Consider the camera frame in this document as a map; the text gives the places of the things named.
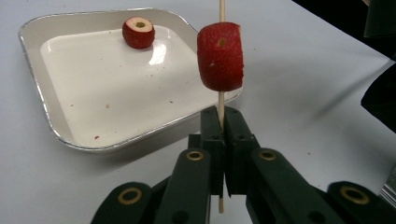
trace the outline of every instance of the apple slice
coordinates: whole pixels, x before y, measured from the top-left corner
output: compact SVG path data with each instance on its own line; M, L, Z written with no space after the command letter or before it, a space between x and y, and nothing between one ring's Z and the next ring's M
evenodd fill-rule
M154 41L155 30L151 21L141 17L132 17L122 25L122 36L132 48L146 49Z
M198 33L197 56L201 80L212 91L242 87L244 62L240 26L217 22Z

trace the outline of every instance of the metal baking pan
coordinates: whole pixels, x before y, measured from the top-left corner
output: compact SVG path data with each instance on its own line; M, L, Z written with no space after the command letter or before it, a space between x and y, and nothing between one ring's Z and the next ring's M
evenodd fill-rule
M154 24L149 49L123 40L132 16ZM183 18L154 8L48 15L20 29L51 130L89 152L129 146L217 102L200 79L196 36ZM226 101L240 92L227 92Z

